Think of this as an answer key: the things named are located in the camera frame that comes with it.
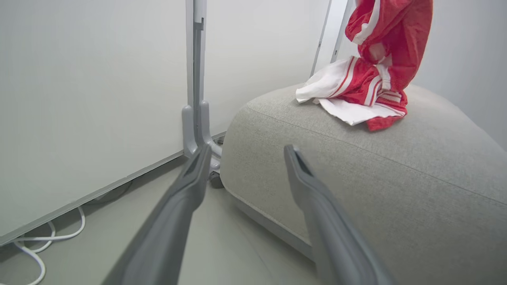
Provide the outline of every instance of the power cord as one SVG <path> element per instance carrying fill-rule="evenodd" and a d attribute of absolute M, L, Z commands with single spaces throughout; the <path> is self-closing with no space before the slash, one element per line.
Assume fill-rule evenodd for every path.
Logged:
<path fill-rule="evenodd" d="M 83 231 L 83 229 L 85 228 L 85 222 L 86 222 L 85 213 L 83 212 L 83 209 L 81 207 L 78 207 L 78 210 L 79 210 L 79 213 L 81 214 L 81 227 L 75 233 L 68 234 L 68 235 L 56 236 L 55 226 L 53 225 L 53 222 L 49 221 L 48 225 L 51 228 L 51 236 L 25 237 L 23 235 L 21 237 L 15 238 L 11 241 L 20 250 L 22 250 L 26 254 L 30 255 L 33 259 L 35 259 L 35 261 L 37 261 L 37 263 L 39 264 L 39 267 L 41 268 L 41 273 L 40 273 L 39 277 L 35 281 L 33 281 L 32 283 L 29 283 L 28 285 L 39 284 L 42 281 L 42 279 L 44 278 L 44 276 L 46 275 L 46 265 L 44 264 L 44 261 L 37 255 L 38 253 L 47 249 L 53 241 L 73 238 Z M 47 241 L 47 242 L 42 247 L 39 247 L 35 250 L 31 250 L 25 246 L 25 244 L 24 244 L 25 241 Z"/>

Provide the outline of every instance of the gray floor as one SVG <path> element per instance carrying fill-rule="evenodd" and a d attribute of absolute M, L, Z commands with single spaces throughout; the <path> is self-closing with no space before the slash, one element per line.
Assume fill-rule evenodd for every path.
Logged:
<path fill-rule="evenodd" d="M 77 237 L 40 253 L 47 267 L 41 284 L 100 284 L 167 187 L 183 158 L 137 179 L 128 193 L 103 206 L 84 205 L 86 227 Z M 110 196 L 124 190 L 124 185 Z M 80 226 L 73 210 L 55 221 L 58 235 Z M 32 235 L 47 235 L 46 225 Z M 0 247 L 0 283 L 27 284 L 39 267 L 12 245 Z M 179 284 L 318 284 L 314 264 L 236 209 L 224 189 L 208 188 L 194 213 Z"/>

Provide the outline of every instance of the fabric ottoman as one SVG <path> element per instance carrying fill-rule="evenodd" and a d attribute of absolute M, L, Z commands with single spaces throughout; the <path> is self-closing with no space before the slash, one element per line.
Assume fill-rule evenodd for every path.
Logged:
<path fill-rule="evenodd" d="M 507 283 L 507 153 L 446 99 L 409 86 L 408 115 L 369 132 L 295 90 L 232 121 L 221 178 L 237 205 L 312 258 L 283 146 L 297 145 L 400 284 Z"/>

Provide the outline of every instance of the red and white striped cloth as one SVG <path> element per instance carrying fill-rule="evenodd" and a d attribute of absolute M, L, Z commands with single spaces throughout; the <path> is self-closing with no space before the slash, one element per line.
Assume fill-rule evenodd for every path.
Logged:
<path fill-rule="evenodd" d="M 352 56 L 324 67 L 296 91 L 296 98 L 299 102 L 318 98 L 314 102 L 334 116 L 350 125 L 366 121 L 375 131 L 407 114 L 403 89 L 421 64 L 433 1 L 356 2 L 345 34 L 358 44 L 361 58 Z"/>

